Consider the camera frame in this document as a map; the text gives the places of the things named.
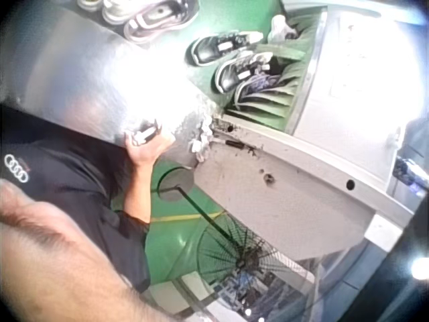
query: stainless steel surface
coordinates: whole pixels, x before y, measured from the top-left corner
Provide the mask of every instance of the stainless steel surface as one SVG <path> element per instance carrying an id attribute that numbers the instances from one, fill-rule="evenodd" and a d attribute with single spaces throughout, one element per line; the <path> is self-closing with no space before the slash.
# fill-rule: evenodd
<path id="1" fill-rule="evenodd" d="M 300 121 L 301 114 L 305 108 L 305 104 L 307 102 L 307 98 L 310 93 L 311 86 L 313 84 L 314 76 L 317 71 L 317 64 L 320 58 L 320 51 L 322 50 L 322 44 L 323 44 L 327 19 L 328 19 L 328 12 L 326 9 L 323 9 L 320 15 L 319 24 L 316 31 L 316 40 L 314 43 L 314 48 L 313 48 L 313 53 L 311 55 L 310 63 L 308 64 L 308 68 L 306 71 L 306 76 L 304 78 L 304 82 L 302 83 L 301 90 L 298 93 L 298 97 L 296 99 L 294 109 L 292 110 L 289 116 L 288 124 L 286 125 L 285 133 L 290 134 L 291 136 L 294 134 L 295 129 L 298 126 L 298 122 Z"/>
<path id="2" fill-rule="evenodd" d="M 396 139 L 421 103 L 412 49 L 394 21 L 328 7 L 317 72 L 293 135 L 370 172 L 386 191 Z"/>
<path id="3" fill-rule="evenodd" d="M 165 157 L 196 164 L 189 141 L 217 106 L 168 53 L 151 54 L 49 1 L 20 7 L 3 32 L 0 71 L 14 108 L 120 146 L 126 129 L 157 119 L 177 139 Z"/>
<path id="4" fill-rule="evenodd" d="M 426 25 L 426 14 L 418 6 L 407 5 L 407 1 L 370 1 L 370 0 L 282 0 L 286 11 L 321 5 L 335 5 L 348 10 L 372 15 L 382 15 L 387 19 Z"/>

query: white sneaker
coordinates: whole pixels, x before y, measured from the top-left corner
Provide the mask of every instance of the white sneaker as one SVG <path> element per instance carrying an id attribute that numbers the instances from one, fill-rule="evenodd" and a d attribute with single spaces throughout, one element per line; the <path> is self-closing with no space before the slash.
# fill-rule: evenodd
<path id="1" fill-rule="evenodd" d="M 78 6 L 84 10 L 94 12 L 103 6 L 103 0 L 78 0 Z"/>
<path id="2" fill-rule="evenodd" d="M 135 44 L 144 44 L 168 30 L 179 30 L 197 16 L 198 0 L 162 0 L 145 6 L 124 27 L 124 36 Z"/>
<path id="3" fill-rule="evenodd" d="M 121 25 L 130 20 L 146 5 L 160 0 L 104 0 L 103 17 L 111 25 Z"/>
<path id="4" fill-rule="evenodd" d="M 276 15 L 273 17 L 271 20 L 271 32 L 267 39 L 268 44 L 282 43 L 286 39 L 295 39 L 297 37 L 297 31 L 286 23 L 286 17 L 284 15 Z"/>

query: hairy arm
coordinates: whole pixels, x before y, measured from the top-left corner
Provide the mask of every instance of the hairy arm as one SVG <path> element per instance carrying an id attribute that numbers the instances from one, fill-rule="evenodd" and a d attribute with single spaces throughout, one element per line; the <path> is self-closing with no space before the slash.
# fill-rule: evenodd
<path id="1" fill-rule="evenodd" d="M 150 182 L 155 161 L 174 142 L 174 136 L 162 132 L 142 146 L 134 146 L 130 133 L 126 133 L 125 146 L 134 165 L 131 183 L 125 196 L 125 212 L 144 223 L 150 223 Z"/>
<path id="2" fill-rule="evenodd" d="M 143 303 L 59 208 L 0 180 L 1 297 L 20 321 L 171 319 Z"/>

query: hand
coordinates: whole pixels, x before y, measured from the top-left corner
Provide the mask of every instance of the hand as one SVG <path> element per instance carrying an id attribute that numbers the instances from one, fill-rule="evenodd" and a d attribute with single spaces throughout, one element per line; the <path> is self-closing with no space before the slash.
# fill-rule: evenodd
<path id="1" fill-rule="evenodd" d="M 125 146 L 136 167 L 153 166 L 159 156 L 176 141 L 173 134 L 162 130 L 161 134 L 158 134 L 150 142 L 142 146 L 134 146 L 132 135 L 129 131 L 125 132 Z"/>

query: person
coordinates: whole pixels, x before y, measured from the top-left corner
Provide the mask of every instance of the person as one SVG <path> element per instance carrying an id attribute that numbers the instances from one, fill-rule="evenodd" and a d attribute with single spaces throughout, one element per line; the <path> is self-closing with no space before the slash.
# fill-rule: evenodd
<path id="1" fill-rule="evenodd" d="M 165 321 L 136 294 L 150 285 L 144 247 L 151 174 L 174 136 L 163 131 L 134 146 L 127 133 L 125 152 L 1 111 L 2 297 L 24 320 Z M 110 204 L 124 182 L 123 211 L 114 212 Z"/>

